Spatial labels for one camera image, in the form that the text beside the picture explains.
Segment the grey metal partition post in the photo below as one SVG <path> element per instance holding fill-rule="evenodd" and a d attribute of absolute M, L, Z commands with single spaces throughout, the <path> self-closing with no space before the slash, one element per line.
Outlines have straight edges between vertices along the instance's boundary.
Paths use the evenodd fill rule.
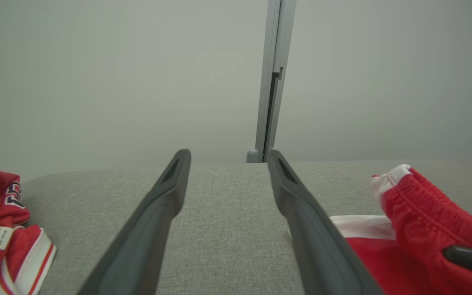
<path fill-rule="evenodd" d="M 255 147 L 247 163 L 264 163 L 274 148 L 297 0 L 268 0 Z"/>

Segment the red white shorts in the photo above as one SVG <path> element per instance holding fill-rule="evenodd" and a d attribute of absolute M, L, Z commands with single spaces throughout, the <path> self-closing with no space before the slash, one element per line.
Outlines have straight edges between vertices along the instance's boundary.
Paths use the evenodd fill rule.
<path fill-rule="evenodd" d="M 332 216 L 385 295 L 472 295 L 472 271 L 443 250 L 472 248 L 472 215 L 409 165 L 371 179 L 381 216 Z"/>

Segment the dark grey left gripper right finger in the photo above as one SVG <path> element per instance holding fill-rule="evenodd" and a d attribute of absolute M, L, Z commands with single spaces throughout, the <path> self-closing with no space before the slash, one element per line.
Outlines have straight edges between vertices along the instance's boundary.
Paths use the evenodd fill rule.
<path fill-rule="evenodd" d="M 270 150 L 274 200 L 286 218 L 305 295 L 384 295 L 280 151 Z"/>

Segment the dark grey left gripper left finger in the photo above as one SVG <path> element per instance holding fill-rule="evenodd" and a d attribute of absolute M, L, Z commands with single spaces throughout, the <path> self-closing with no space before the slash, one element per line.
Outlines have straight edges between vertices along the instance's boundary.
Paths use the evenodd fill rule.
<path fill-rule="evenodd" d="M 176 152 L 77 295 L 155 295 L 172 220 L 185 201 L 191 152 Z"/>

